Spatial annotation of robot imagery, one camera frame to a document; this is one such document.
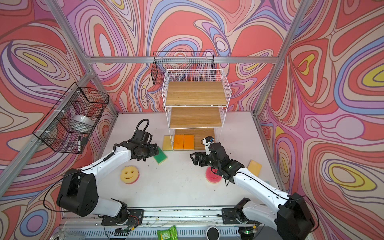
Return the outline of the orange sponge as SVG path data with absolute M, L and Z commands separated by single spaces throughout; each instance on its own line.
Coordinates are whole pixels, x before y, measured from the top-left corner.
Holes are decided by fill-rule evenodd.
M 195 136 L 194 135 L 184 135 L 184 150 L 194 150 L 195 149 Z
M 183 150 L 184 149 L 184 139 L 185 139 L 185 135 L 175 135 L 173 149 L 177 150 L 177 151 Z

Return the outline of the yellow sponge green back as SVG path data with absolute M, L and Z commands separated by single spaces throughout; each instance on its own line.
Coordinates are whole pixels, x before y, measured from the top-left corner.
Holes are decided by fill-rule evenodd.
M 164 136 L 163 147 L 162 147 L 163 151 L 173 150 L 172 139 L 173 139 L 173 136 Z

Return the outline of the white wire wooden shelf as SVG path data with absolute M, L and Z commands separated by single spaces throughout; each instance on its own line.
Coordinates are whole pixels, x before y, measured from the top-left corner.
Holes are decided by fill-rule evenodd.
M 201 140 L 220 139 L 232 90 L 222 69 L 168 69 L 162 97 L 170 136 L 194 135 L 195 150 L 204 150 Z

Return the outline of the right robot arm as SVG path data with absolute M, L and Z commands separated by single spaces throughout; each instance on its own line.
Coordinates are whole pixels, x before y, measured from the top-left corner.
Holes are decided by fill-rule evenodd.
M 206 146 L 206 152 L 190 155 L 195 166 L 210 167 L 226 182 L 243 188 L 263 204 L 243 198 L 232 209 L 222 210 L 225 224 L 259 223 L 278 232 L 283 240 L 305 240 L 315 229 L 315 220 L 303 196 L 283 192 L 251 173 L 242 163 L 230 159 L 221 143 Z

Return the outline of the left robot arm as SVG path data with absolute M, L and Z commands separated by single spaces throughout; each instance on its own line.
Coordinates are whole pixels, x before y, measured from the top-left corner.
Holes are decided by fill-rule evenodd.
M 95 163 L 79 170 L 65 173 L 57 198 L 57 205 L 81 217 L 104 215 L 126 220 L 127 205 L 118 200 L 99 196 L 98 184 L 107 175 L 130 160 L 145 160 L 159 154 L 157 144 L 152 144 L 152 135 L 136 130 L 127 141 L 115 144 L 113 150 Z

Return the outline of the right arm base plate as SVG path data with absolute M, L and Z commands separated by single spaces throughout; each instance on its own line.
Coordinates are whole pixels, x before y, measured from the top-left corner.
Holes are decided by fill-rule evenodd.
M 221 218 L 225 225 L 234 224 L 253 224 L 254 221 L 249 220 L 242 210 L 235 208 L 223 208 L 221 209 Z

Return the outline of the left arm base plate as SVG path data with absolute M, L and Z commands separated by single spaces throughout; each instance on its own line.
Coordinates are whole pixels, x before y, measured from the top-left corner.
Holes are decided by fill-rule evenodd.
M 102 226 L 128 226 L 137 227 L 143 222 L 143 209 L 128 209 L 116 217 L 103 216 Z

